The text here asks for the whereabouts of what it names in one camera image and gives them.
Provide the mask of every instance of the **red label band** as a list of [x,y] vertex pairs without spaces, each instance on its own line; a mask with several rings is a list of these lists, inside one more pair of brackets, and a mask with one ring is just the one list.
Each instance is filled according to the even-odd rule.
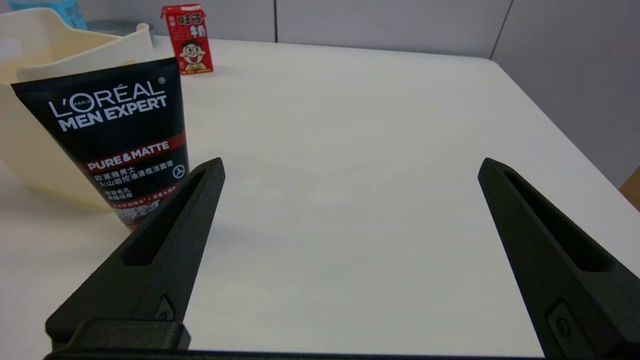
[[186,135],[181,132],[178,135],[172,136],[168,139],[160,140],[158,142],[150,143],[144,146],[135,147],[127,151],[121,152],[102,158],[95,161],[89,161],[83,164],[78,164],[78,167],[89,173],[99,173],[113,170],[114,168],[120,168],[128,164],[135,163],[140,160],[152,158],[158,154],[175,150],[186,143]]

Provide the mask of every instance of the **cartoon boy face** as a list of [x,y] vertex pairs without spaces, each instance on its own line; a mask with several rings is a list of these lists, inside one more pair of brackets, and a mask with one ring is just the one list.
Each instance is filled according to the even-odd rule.
[[206,52],[202,50],[202,47],[199,42],[194,40],[189,40],[182,44],[182,52],[179,54],[181,58],[184,58],[184,61],[188,62],[190,65],[198,65],[202,62],[202,58]]

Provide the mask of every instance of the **cream plastic basket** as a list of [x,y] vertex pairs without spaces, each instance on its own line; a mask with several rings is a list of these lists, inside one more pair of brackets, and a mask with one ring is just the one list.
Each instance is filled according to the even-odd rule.
[[0,14],[0,160],[26,186],[109,209],[10,84],[153,59],[146,24],[121,38],[70,28],[48,8]]

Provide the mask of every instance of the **white table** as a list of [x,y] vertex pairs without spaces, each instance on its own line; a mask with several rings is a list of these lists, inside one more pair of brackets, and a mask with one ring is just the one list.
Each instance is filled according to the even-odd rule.
[[[191,348],[542,355],[476,180],[487,156],[640,274],[638,212],[495,63],[211,45],[216,72],[182,78],[191,164],[227,170]],[[45,355],[45,319],[127,235],[0,163],[0,358]]]

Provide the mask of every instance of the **plastic container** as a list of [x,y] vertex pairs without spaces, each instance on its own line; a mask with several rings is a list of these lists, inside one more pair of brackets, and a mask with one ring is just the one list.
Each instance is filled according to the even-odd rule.
[[84,16],[77,0],[7,0],[13,11],[50,8],[60,15],[62,20],[72,28],[87,30]]
[[0,160],[31,188],[110,209],[10,84],[154,58],[146,24],[120,38],[72,29],[47,8],[0,14]]

